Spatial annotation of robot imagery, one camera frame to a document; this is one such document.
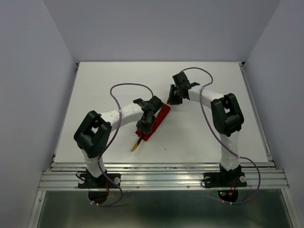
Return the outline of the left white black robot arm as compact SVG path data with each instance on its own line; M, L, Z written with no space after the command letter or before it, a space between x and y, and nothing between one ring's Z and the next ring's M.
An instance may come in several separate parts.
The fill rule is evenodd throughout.
M81 149L86 163L86 170L77 176L80 189L117 188L114 182L119 174L107 174L102 155L107 149L111 132L124 125L135 123L139 139L147 140L157 129L164 116L164 104L156 96L144 101L141 98L118 110L107 113L90 111L74 134L74 140Z

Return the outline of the gold knife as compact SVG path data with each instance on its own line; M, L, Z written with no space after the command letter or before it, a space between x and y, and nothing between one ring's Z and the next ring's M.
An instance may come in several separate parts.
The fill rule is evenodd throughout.
M138 138L138 140L136 141L136 143L135 143L134 146L132 147L131 152L134 152L134 151L137 149L137 147L138 147L139 144L141 143L142 139L143 139L143 135L141 135L141 136Z

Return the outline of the red cloth napkin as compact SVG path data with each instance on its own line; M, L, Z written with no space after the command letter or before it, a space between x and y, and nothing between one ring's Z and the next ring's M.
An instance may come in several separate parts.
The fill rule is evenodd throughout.
M158 127L161 125L161 123L163 122L163 120L165 119L165 117L167 116L167 114L170 111L170 107L165 104L162 103L162 108L160 109L160 111L158 112L155 122L152 126L151 132L148 134L142 134L140 133L139 130L137 130L135 133L137 134L137 136L139 137L139 141L144 140L144 141L148 141L149 138L156 132L156 130L158 129Z

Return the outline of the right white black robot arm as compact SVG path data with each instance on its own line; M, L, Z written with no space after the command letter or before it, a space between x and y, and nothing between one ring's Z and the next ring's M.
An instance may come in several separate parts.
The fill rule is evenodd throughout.
M203 174L202 186L205 188L229 187L240 181L243 176L238 156L238 136L244 123L237 98L234 94L219 94L207 90L199 83L190 83L186 74L180 72L173 77L167 103L180 105L184 99L200 103L202 108L209 108L212 114L213 126L207 123L210 129L215 129L221 145L221 161L219 172Z

